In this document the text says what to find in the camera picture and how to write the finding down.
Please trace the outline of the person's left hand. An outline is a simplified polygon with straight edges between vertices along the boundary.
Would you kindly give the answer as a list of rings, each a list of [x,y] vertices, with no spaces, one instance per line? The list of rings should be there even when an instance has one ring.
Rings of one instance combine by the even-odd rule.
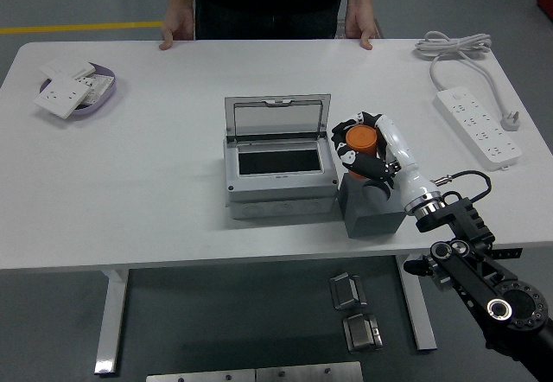
[[[370,2],[347,5],[345,33],[347,39],[356,39],[363,49],[372,50],[372,40],[377,37],[378,32]]]

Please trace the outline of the person's right hand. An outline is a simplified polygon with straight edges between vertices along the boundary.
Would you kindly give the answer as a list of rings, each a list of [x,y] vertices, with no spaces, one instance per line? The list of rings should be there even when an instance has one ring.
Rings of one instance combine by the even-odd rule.
[[[194,38],[194,10],[190,6],[177,5],[167,8],[162,21],[162,51],[173,47],[175,41],[192,41]]]

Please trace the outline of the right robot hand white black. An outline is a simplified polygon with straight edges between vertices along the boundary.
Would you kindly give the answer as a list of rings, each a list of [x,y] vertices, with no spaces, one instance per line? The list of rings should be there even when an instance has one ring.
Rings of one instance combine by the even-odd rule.
[[[346,144],[346,135],[355,127],[371,127],[377,132],[381,158],[363,154]],[[370,180],[389,182],[400,193],[407,214],[420,218],[422,211],[434,212],[444,206],[437,186],[421,175],[414,155],[389,117],[361,111],[332,129],[332,141],[346,169]]]

